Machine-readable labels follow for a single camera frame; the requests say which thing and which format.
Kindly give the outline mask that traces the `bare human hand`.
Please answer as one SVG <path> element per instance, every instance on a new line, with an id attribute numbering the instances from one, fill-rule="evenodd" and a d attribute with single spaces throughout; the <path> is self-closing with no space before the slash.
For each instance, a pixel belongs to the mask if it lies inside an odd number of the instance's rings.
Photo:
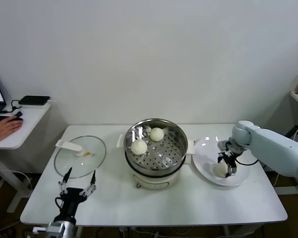
<path id="1" fill-rule="evenodd" d="M 23 121 L 16 120 L 16 117 L 7 117 L 0 121 L 0 141 L 18 131 L 23 125 Z"/>

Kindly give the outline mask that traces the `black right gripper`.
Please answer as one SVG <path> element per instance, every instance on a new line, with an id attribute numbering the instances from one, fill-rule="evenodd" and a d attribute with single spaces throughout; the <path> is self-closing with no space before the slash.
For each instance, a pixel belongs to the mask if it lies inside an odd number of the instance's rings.
<path id="1" fill-rule="evenodd" d="M 227 159 L 227 173 L 225 177 L 234 176 L 236 174 L 237 166 L 235 163 L 237 154 L 231 151 L 232 143 L 228 140 L 218 142 L 218 148 L 220 150 L 218 156 L 218 163 Z"/>

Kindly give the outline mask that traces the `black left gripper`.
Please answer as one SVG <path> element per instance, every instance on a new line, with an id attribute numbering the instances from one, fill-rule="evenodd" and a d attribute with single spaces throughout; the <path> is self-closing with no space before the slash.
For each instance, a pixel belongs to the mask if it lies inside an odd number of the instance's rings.
<path id="1" fill-rule="evenodd" d="M 93 172 L 90 185 L 84 190 L 81 188 L 67 189 L 67 182 L 71 172 L 72 168 L 64 175 L 63 180 L 58 182 L 60 196 L 55 198 L 55 204 L 59 209 L 59 214 L 54 218 L 54 221 L 75 221 L 75 214 L 79 204 L 85 202 L 87 197 L 96 190 L 96 170 Z"/>

